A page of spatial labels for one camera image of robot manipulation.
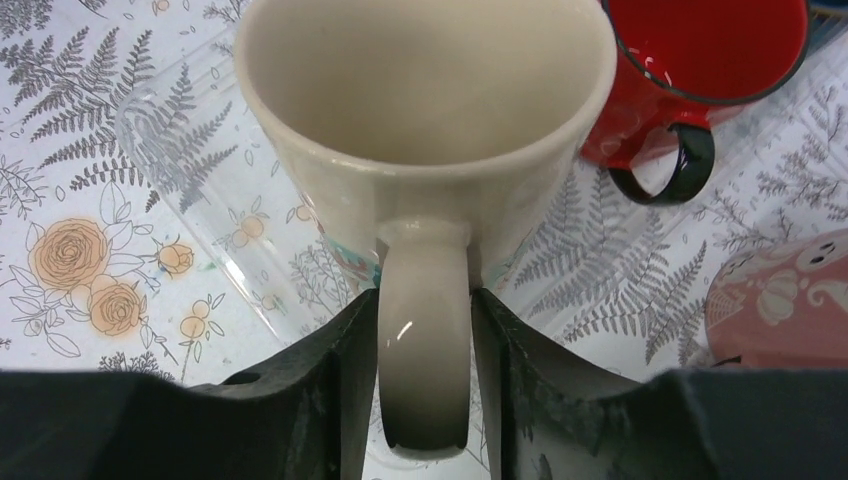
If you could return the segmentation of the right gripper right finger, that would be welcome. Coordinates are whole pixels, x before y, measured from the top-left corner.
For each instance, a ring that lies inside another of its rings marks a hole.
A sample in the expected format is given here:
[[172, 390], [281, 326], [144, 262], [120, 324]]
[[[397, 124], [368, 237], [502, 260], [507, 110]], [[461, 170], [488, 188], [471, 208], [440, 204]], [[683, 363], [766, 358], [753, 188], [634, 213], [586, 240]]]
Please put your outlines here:
[[672, 369], [639, 383], [493, 293], [471, 298], [494, 479], [843, 479], [843, 370]]

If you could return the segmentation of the pink ghost mug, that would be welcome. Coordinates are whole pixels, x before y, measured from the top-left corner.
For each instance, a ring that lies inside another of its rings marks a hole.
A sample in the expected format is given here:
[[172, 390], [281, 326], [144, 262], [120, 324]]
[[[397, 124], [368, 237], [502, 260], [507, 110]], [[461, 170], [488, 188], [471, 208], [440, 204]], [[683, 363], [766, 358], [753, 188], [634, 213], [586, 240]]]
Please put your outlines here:
[[720, 364], [846, 367], [846, 230], [729, 259], [706, 296], [705, 330]]

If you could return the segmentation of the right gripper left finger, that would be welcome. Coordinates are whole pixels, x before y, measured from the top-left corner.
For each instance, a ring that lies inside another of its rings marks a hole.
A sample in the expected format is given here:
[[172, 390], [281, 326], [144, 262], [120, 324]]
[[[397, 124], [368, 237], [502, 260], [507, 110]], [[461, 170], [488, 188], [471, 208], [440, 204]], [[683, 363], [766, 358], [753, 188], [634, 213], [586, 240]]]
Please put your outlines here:
[[5, 372], [5, 479], [358, 479], [378, 293], [220, 384], [142, 373]]

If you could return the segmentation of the tall cream illustrated mug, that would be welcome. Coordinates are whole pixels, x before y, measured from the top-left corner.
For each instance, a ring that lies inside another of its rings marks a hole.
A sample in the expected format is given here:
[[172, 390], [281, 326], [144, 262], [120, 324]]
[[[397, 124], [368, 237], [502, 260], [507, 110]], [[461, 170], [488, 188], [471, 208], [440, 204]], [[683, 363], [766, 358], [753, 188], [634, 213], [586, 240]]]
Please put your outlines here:
[[467, 443], [471, 293], [535, 232], [611, 91], [596, 1], [254, 1], [242, 95], [338, 264], [379, 290], [389, 448]]

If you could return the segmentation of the blue ribbed mug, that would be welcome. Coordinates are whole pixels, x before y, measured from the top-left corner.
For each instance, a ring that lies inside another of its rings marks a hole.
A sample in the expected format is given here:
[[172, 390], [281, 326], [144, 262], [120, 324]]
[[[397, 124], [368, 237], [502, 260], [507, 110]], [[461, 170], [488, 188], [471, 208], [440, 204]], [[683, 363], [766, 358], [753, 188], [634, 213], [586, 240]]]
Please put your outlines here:
[[808, 53], [813, 54], [847, 30], [847, 0], [810, 0]]

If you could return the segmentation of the red mug black handle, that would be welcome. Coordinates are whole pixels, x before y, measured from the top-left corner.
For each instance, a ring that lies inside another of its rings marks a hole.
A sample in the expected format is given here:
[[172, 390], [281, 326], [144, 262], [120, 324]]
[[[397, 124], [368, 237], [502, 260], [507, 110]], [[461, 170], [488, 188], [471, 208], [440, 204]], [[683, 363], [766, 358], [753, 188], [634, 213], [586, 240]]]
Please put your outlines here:
[[713, 128], [784, 85], [807, 53], [808, 2], [605, 1], [618, 47], [610, 96], [582, 147], [643, 205], [708, 182]]

